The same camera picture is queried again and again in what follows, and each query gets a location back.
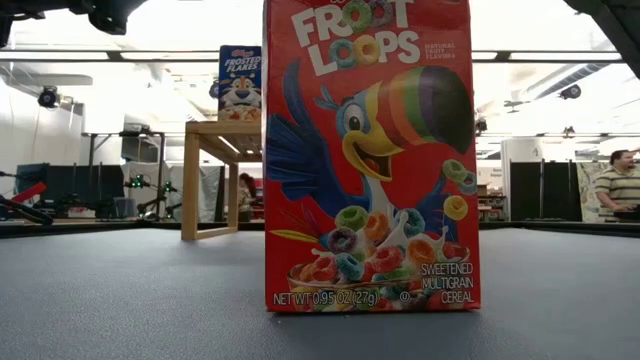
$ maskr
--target person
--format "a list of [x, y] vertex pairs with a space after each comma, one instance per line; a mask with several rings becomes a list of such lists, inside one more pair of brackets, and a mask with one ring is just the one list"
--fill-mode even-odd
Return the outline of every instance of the person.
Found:
[[256, 198], [256, 182], [247, 173], [240, 174], [238, 180], [238, 221], [251, 221], [251, 203]]
[[609, 158], [611, 166], [596, 179], [599, 216], [605, 222], [618, 222], [615, 212], [634, 211], [640, 205], [640, 172], [633, 161], [636, 152], [614, 151]]

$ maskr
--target camera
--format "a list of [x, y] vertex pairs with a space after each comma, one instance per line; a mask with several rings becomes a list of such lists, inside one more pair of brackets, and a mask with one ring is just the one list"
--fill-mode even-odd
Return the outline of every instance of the camera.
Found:
[[209, 88], [209, 96], [213, 99], [218, 99], [220, 97], [220, 82], [218, 79], [215, 79]]
[[482, 135], [483, 132], [487, 131], [489, 127], [487, 126], [487, 120], [484, 118], [480, 118], [476, 120], [476, 136]]
[[38, 96], [38, 104], [45, 109], [57, 109], [60, 107], [60, 95], [58, 88], [55, 86], [45, 86]]
[[580, 95], [582, 95], [582, 89], [580, 89], [580, 86], [578, 85], [569, 86], [568, 88], [560, 91], [560, 97], [562, 100], [577, 99]]

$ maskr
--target man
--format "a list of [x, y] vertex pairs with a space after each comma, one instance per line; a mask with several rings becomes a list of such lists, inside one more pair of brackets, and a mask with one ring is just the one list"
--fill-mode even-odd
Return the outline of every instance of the man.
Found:
[[605, 222], [617, 222], [614, 212], [633, 211], [640, 205], [640, 172], [633, 162], [636, 152], [614, 151], [609, 159], [611, 167], [596, 180], [600, 218]]

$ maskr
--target striped shirt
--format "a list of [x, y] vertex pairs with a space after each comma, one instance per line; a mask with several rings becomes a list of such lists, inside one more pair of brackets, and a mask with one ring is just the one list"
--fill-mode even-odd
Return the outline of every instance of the striped shirt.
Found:
[[[616, 204], [640, 205], [640, 172], [632, 170], [622, 173], [614, 167], [605, 170], [595, 182], [596, 193], [609, 195]], [[600, 218], [617, 220], [613, 210], [600, 204]]]

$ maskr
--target cereal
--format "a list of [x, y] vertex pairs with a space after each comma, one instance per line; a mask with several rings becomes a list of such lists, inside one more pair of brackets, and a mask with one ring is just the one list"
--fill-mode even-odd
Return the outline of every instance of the cereal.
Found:
[[411, 240], [407, 248], [409, 261], [417, 268], [421, 268], [423, 264], [434, 264], [436, 262], [436, 251], [426, 241]]
[[328, 247], [334, 254], [351, 253], [358, 242], [356, 233], [346, 227], [337, 228], [329, 234]]
[[373, 278], [371, 279], [371, 281], [373, 282], [385, 282], [385, 281], [389, 281], [389, 279], [387, 279], [386, 276], [384, 276], [384, 274], [374, 274]]
[[467, 248], [447, 241], [442, 246], [442, 253], [447, 260], [461, 260], [467, 257]]
[[349, 206], [342, 209], [336, 216], [337, 227], [348, 227], [353, 231], [362, 229], [367, 224], [367, 210], [360, 206]]
[[365, 31], [371, 25], [371, 8], [363, 0], [351, 0], [342, 8], [342, 21], [349, 25], [353, 32]]
[[338, 273], [338, 267], [332, 257], [318, 258], [313, 265], [313, 279], [316, 281], [330, 281]]
[[220, 121], [243, 121], [256, 122], [260, 121], [262, 113], [260, 108], [249, 105], [232, 105], [220, 109], [218, 116]]
[[472, 172], [467, 172], [464, 180], [458, 183], [458, 189], [460, 192], [465, 195], [473, 195], [478, 191], [478, 183], [476, 179], [476, 174]]
[[397, 268], [403, 260], [402, 251], [397, 246], [389, 246], [378, 249], [370, 261], [376, 272], [386, 274]]
[[404, 224], [405, 235], [410, 238], [423, 233], [426, 223], [422, 215], [420, 215], [420, 212], [416, 209], [404, 209], [399, 211], [393, 219], [394, 224], [398, 225], [400, 222], [400, 214], [403, 212], [409, 215], [409, 220]]
[[467, 216], [469, 205], [462, 196], [454, 195], [444, 201], [444, 214], [455, 221], [460, 221]]
[[351, 255], [353, 255], [353, 257], [356, 258], [358, 262], [364, 262], [367, 259], [367, 255], [362, 249], [354, 251]]
[[313, 274], [316, 271], [316, 266], [314, 263], [311, 264], [307, 264], [305, 267], [302, 268], [302, 271], [300, 271], [300, 280], [304, 281], [304, 282], [309, 282], [313, 280]]
[[[375, 27], [385, 26], [393, 20], [393, 6], [387, 0], [369, 0], [371, 8], [371, 25]], [[376, 16], [376, 9], [382, 9], [382, 16]]]
[[451, 181], [456, 184], [464, 182], [467, 177], [467, 169], [458, 160], [447, 160], [442, 164], [442, 172]]
[[374, 211], [364, 227], [364, 234], [375, 246], [380, 245], [389, 235], [389, 218], [387, 215]]
[[406, 290], [406, 286], [402, 285], [384, 286], [380, 289], [380, 294], [389, 300], [398, 300], [400, 299], [400, 294]]
[[406, 279], [411, 276], [413, 271], [406, 266], [399, 266], [388, 274], [385, 274], [389, 280]]
[[353, 42], [356, 50], [356, 60], [362, 65], [371, 65], [380, 58], [380, 46], [371, 35], [362, 35]]
[[[340, 50], [345, 49], [349, 53], [346, 58], [340, 56]], [[353, 43], [347, 39], [338, 39], [329, 45], [329, 59], [341, 69], [351, 69], [356, 65]]]
[[340, 273], [351, 281], [358, 281], [364, 275], [364, 266], [350, 254], [336, 255], [336, 265]]
[[376, 271], [373, 269], [373, 265], [371, 265], [370, 262], [364, 263], [364, 273], [362, 274], [362, 278], [360, 278], [360, 282], [371, 282], [375, 273]]

